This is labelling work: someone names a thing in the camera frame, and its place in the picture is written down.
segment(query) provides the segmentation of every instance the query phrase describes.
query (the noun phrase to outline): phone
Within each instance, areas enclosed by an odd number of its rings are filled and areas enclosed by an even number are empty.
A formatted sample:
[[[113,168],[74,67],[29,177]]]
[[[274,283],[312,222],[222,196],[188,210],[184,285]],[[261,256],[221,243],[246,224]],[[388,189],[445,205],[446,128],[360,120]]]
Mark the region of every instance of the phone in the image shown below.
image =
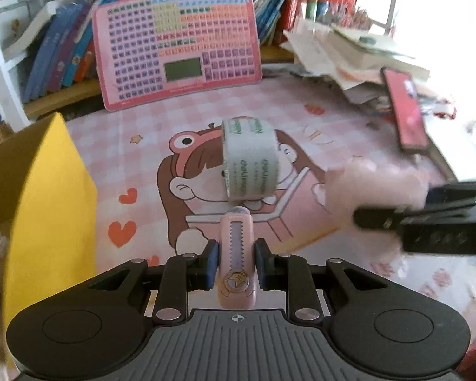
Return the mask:
[[[381,69],[381,75],[393,109],[400,149],[412,154],[425,153],[430,143],[411,75],[388,67]]]

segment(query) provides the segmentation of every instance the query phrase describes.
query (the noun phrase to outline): pink periodic table board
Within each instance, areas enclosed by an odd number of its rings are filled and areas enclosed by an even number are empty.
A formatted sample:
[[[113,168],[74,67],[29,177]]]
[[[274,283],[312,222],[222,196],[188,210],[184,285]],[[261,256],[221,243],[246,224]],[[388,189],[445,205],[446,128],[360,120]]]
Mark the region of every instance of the pink periodic table board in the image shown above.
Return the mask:
[[[252,0],[121,0],[93,31],[109,111],[262,78]]]

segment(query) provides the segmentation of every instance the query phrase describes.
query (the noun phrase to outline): yellow paper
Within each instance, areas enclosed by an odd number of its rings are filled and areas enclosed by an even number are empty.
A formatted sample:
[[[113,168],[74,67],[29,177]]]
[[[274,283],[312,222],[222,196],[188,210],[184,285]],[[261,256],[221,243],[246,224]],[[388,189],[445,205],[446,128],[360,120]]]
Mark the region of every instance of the yellow paper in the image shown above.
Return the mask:
[[[12,220],[3,324],[95,275],[97,189],[59,114],[0,145],[0,223]]]

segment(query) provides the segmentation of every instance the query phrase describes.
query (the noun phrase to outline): tape roll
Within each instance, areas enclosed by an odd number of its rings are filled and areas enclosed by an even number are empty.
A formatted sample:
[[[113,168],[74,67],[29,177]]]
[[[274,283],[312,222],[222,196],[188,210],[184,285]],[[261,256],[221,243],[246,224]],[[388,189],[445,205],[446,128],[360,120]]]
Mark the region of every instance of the tape roll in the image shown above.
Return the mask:
[[[257,200],[271,196],[279,177],[278,141],[267,121],[250,118],[222,122],[227,198]]]

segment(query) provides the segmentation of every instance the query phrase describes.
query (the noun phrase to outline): pink tablecloth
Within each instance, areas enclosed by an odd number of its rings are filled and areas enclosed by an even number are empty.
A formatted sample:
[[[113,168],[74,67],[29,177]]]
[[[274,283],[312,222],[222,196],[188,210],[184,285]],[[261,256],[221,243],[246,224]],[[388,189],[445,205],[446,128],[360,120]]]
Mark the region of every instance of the pink tablecloth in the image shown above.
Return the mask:
[[[97,264],[101,271],[131,258],[165,263],[200,252],[218,239],[219,215],[230,206],[222,181],[220,138],[204,142],[186,163],[184,148],[219,130],[224,118],[267,119],[278,130],[281,178],[275,196],[250,202],[256,237],[273,252],[298,252],[309,263],[341,257],[445,302],[476,333],[476,259],[395,256],[338,231],[314,186],[328,168],[363,156],[379,164],[409,165],[392,126],[374,121],[343,97],[312,82],[274,78],[258,85],[214,90],[67,123],[98,189]],[[429,161],[421,169],[440,182]],[[261,292],[256,307],[279,307],[283,294]],[[218,308],[214,291],[190,297],[192,307]]]

